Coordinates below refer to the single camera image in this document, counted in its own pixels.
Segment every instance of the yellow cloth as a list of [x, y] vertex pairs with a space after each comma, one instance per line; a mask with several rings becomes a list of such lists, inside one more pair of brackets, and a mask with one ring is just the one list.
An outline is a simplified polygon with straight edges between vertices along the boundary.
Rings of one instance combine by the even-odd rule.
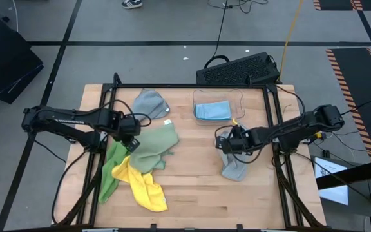
[[151, 173], [142, 175], [137, 169], [131, 167], [129, 158], [130, 156], [127, 156], [120, 165], [113, 168], [111, 173], [113, 177], [129, 183], [135, 201], [141, 206], [154, 212], [168, 210], [160, 184], [153, 182]]

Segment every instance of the yellow cable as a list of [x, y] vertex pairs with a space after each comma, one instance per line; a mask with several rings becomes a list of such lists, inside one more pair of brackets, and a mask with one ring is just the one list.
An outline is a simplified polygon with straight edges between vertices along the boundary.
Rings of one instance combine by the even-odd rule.
[[302, 4], [303, 4], [303, 0], [300, 0], [299, 6], [297, 7], [297, 10], [296, 10], [296, 15], [294, 15], [294, 19], [293, 19], [293, 22], [291, 23], [289, 34], [286, 38], [286, 43], [284, 44], [283, 57], [281, 58], [281, 66], [280, 66], [280, 76], [278, 77], [277, 81], [280, 81], [281, 76], [283, 75], [284, 59], [285, 59], [285, 56], [286, 56], [287, 44], [290, 41], [290, 37], [291, 37], [291, 33], [293, 32], [294, 25], [296, 25], [297, 16], [299, 16]]

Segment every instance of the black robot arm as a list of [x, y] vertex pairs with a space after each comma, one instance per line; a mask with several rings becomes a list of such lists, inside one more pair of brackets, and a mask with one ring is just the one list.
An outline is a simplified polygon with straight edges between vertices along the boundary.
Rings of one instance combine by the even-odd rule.
[[337, 107], [324, 105], [270, 128], [245, 130], [239, 125], [233, 126], [228, 137], [216, 137], [216, 148], [225, 154], [252, 153], [274, 141], [280, 151], [287, 153], [296, 149], [303, 139], [319, 131], [340, 130], [344, 123]]
[[[21, 126], [25, 132], [48, 131], [80, 142], [86, 151], [101, 151], [100, 131], [106, 132], [116, 141], [121, 141], [129, 151], [134, 151], [140, 144], [134, 138], [140, 134], [140, 122], [133, 115], [124, 115], [121, 111], [107, 108], [78, 111], [35, 106], [26, 108], [24, 114]], [[66, 124], [83, 124], [96, 131], [85, 132]]]

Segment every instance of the sneaker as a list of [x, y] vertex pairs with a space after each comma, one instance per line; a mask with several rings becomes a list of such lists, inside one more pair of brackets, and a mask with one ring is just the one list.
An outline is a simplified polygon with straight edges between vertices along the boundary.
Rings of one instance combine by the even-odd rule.
[[121, 3], [121, 5], [125, 9], [133, 9], [133, 8], [141, 7], [142, 1], [141, 0], [124, 0]]

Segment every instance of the gray floor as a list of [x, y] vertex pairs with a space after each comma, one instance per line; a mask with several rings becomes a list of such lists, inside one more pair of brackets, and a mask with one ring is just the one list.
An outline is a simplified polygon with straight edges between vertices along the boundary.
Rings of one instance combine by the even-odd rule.
[[[203, 0], [144, 0], [140, 10], [124, 10], [119, 0], [83, 0], [71, 41], [215, 41], [222, 11]], [[17, 0], [19, 33], [28, 41], [62, 41], [76, 0]], [[212, 0], [221, 5], [223, 1]], [[228, 10], [223, 40], [284, 41], [294, 17], [297, 0], [270, 0], [253, 5], [250, 14]], [[11, 1], [0, 0], [0, 12], [15, 19]], [[371, 26], [371, 12], [365, 12]], [[15, 28], [15, 21], [8, 23]], [[370, 41], [357, 12], [325, 12], [305, 1], [292, 41]], [[289, 47], [282, 81], [294, 84], [306, 109], [335, 104], [348, 110], [324, 47]], [[26, 134], [20, 123], [25, 107], [39, 104], [58, 46], [34, 46], [45, 68], [12, 104], [0, 102], [0, 212], [23, 151]], [[68, 46], [48, 101], [56, 108], [78, 108], [85, 84], [111, 82], [118, 72], [124, 83], [194, 83], [195, 71], [212, 56], [214, 46]], [[282, 46], [220, 46], [218, 54], [237, 59], [258, 52], [272, 55], [278, 64]], [[340, 133], [356, 131], [350, 115]], [[38, 140], [62, 157], [69, 144], [49, 134]], [[342, 138], [364, 149], [358, 134]], [[368, 155], [351, 152], [334, 137], [321, 145], [346, 160], [366, 163]], [[314, 155], [319, 148], [310, 147]], [[5, 229], [48, 226], [50, 208], [64, 164], [35, 145]], [[364, 217], [340, 215], [325, 207], [330, 226], [363, 231]], [[366, 231], [370, 230], [367, 222]]]

